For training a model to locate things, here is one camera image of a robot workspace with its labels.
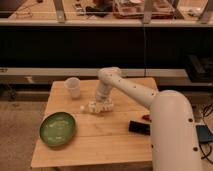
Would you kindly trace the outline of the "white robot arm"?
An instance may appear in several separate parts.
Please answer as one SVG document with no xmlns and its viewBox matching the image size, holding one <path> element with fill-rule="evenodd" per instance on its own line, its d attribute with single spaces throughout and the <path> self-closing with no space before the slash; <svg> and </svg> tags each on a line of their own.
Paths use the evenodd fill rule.
<svg viewBox="0 0 213 171">
<path fill-rule="evenodd" d="M 128 81 L 117 67 L 100 69 L 98 78 L 97 101 L 117 88 L 150 111 L 153 171 L 203 171 L 192 106 L 182 93 Z"/>
</svg>

